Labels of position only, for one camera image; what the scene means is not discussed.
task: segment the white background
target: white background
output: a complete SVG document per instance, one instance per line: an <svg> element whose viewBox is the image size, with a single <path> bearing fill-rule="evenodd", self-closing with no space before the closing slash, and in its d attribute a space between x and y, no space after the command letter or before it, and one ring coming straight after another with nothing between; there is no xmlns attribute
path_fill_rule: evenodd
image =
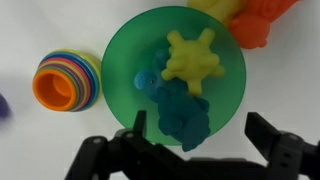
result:
<svg viewBox="0 0 320 180"><path fill-rule="evenodd" d="M51 50L72 48L102 58L111 37L143 11L186 0L0 0L0 92L14 115L0 123L0 179L60 180L81 142L112 138L122 126L103 98L81 113L42 107L31 84L37 65ZM227 126L183 158L244 157L265 163L244 136L248 111L279 129L320 139L320 1L302 0L272 26L268 46L244 51L247 87ZM113 179L122 179L120 175Z"/></svg>

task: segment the green plastic bowl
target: green plastic bowl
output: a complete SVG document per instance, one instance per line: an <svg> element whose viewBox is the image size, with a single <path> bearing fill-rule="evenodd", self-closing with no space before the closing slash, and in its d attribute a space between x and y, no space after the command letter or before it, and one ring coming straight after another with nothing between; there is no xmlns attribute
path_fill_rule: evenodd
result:
<svg viewBox="0 0 320 180"><path fill-rule="evenodd" d="M161 7L144 12L127 22L112 38L102 61L102 88L105 99L118 121L132 128L138 110L147 110L147 136L155 143L180 145L158 128L157 104L134 86L135 75L151 67L155 52L169 47L166 39L178 30L184 39L197 39L204 28L212 28L216 38L211 50L220 56L226 75L203 81L202 98L210 102L211 135L232 118L242 100L246 68L242 52L230 32L212 17L185 7Z"/></svg>

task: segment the blue ring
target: blue ring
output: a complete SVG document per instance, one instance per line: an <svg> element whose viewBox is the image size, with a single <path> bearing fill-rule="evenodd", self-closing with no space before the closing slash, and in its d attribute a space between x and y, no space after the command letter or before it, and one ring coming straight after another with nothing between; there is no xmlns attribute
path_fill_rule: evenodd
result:
<svg viewBox="0 0 320 180"><path fill-rule="evenodd" d="M99 80L97 78L97 75L96 75L94 69L83 58L81 58L81 57L79 57L79 56L77 56L77 55L75 55L73 53L69 53L69 52L53 52L53 53L50 53L46 57L43 58L41 63L46 61L47 59L59 58L59 57L72 60L77 65L82 67L82 69L88 75L88 77L90 79L90 86L91 86L91 88L93 90L92 90L92 93L90 93L89 101L83 106L83 108L81 108L81 109L79 109L77 111L82 111L82 110L85 110L85 109L91 107L94 104L95 100L97 99L97 97L99 95Z"/></svg>

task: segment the orange ring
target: orange ring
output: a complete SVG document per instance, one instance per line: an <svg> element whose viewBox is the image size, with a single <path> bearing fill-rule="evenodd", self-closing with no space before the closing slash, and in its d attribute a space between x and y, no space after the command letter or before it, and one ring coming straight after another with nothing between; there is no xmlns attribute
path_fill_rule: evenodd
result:
<svg viewBox="0 0 320 180"><path fill-rule="evenodd" d="M66 74L57 70L39 71L33 79L32 89L38 101L51 110L66 111L76 103L76 87Z"/></svg>

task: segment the yellow toy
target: yellow toy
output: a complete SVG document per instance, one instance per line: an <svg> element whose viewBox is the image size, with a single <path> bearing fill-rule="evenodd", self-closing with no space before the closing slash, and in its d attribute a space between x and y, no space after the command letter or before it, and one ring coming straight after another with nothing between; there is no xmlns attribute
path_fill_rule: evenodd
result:
<svg viewBox="0 0 320 180"><path fill-rule="evenodd" d="M167 61L167 68L161 72L164 80L175 77L187 82L188 91L193 96L202 93L201 81L208 75L221 77L225 73L219 65L219 57L210 50L215 32L206 28L198 40L184 40L181 34L174 30L167 36L171 44L171 58Z"/></svg>
<svg viewBox="0 0 320 180"><path fill-rule="evenodd" d="M209 14L224 26L229 27L234 16L248 0L188 0L188 7Z"/></svg>

